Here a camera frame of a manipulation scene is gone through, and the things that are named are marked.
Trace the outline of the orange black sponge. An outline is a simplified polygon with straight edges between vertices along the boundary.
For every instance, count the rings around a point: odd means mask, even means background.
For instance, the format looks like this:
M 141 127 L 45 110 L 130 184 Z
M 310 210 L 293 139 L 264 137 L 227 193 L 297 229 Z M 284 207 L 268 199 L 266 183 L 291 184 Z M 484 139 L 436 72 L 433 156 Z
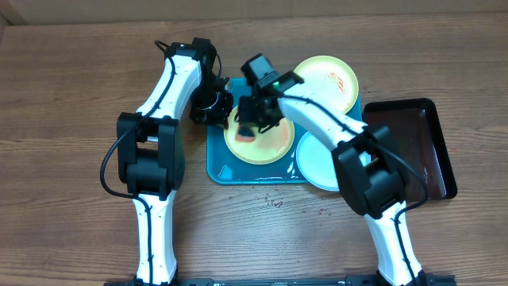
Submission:
M 240 142 L 254 142 L 256 140 L 256 133 L 251 127 L 238 126 L 235 140 Z

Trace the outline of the yellow plate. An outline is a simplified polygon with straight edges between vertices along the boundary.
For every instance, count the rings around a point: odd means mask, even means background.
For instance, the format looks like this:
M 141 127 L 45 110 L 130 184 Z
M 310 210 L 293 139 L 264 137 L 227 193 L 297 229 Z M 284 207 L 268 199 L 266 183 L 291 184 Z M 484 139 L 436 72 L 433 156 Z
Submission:
M 313 56 L 301 62 L 294 73 L 343 114 L 354 107 L 359 94 L 358 79 L 343 60 L 333 56 Z
M 229 127 L 224 131 L 225 143 L 229 151 L 240 160 L 250 164 L 270 164 L 281 159 L 291 148 L 295 127 L 292 121 L 283 118 L 278 126 L 265 133 L 256 133 L 254 142 L 240 142 L 235 140 L 239 123 L 234 120 L 237 113 L 235 106 L 229 116 Z

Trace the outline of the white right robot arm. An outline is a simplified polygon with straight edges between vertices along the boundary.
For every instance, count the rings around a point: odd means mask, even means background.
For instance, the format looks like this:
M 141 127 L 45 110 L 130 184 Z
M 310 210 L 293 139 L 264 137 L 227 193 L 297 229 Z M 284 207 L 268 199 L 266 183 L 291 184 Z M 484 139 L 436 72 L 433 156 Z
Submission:
M 331 153 L 342 198 L 368 225 L 379 284 L 425 285 L 406 224 L 406 212 L 416 207 L 406 202 L 415 171 L 398 155 L 390 130 L 349 117 L 335 87 L 310 83 L 294 71 L 281 74 L 262 54 L 241 71 L 252 93 L 239 101 L 240 124 L 265 130 L 286 118 L 310 132 Z

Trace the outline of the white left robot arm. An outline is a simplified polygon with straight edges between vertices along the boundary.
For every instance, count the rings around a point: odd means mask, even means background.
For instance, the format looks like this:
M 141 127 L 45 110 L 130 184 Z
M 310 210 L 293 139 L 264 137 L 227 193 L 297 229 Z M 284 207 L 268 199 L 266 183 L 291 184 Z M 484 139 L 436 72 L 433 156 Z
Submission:
M 132 285 L 174 285 L 177 260 L 173 250 L 172 215 L 175 195 L 183 182 L 185 158 L 180 119 L 227 129 L 233 96 L 227 79 L 214 73 L 220 60 L 210 40 L 189 44 L 157 41 L 164 70 L 148 99 L 117 120 L 118 175 L 124 196 L 137 213 L 140 260 Z

